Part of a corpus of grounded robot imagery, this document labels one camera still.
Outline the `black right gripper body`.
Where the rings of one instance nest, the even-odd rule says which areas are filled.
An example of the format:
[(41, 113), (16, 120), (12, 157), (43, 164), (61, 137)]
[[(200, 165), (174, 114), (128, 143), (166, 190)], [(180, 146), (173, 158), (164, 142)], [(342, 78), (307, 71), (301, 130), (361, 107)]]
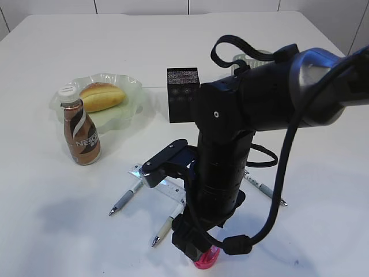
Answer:
[(245, 254), (245, 235), (228, 237), (223, 242), (218, 243), (208, 234), (208, 230), (215, 226), (222, 228), (245, 199), (245, 193), (239, 190), (236, 198), (231, 201), (233, 209), (226, 215), (217, 214), (220, 208), (219, 204), (207, 201), (203, 208), (195, 212), (199, 222), (198, 226), (194, 223), (189, 206), (186, 205), (184, 211), (176, 216), (172, 222), (172, 244), (192, 260), (208, 257), (213, 246), (222, 249), (228, 255)]

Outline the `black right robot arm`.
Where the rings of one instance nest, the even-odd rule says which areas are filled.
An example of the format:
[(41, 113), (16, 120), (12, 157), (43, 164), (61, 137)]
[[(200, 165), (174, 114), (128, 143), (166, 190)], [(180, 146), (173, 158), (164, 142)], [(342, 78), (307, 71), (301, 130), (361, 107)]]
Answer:
[[(298, 128), (332, 124), (348, 106), (368, 103), (368, 48), (340, 58), (321, 48), (292, 44), (266, 65), (202, 84), (196, 96), (198, 144), (183, 145), (171, 161), (184, 182), (186, 207), (172, 224), (172, 243), (198, 261), (212, 246), (247, 254), (271, 231), (278, 214), (287, 161)], [(244, 201), (240, 189), (256, 132), (285, 129), (272, 204), (256, 235), (219, 241), (209, 234)]]

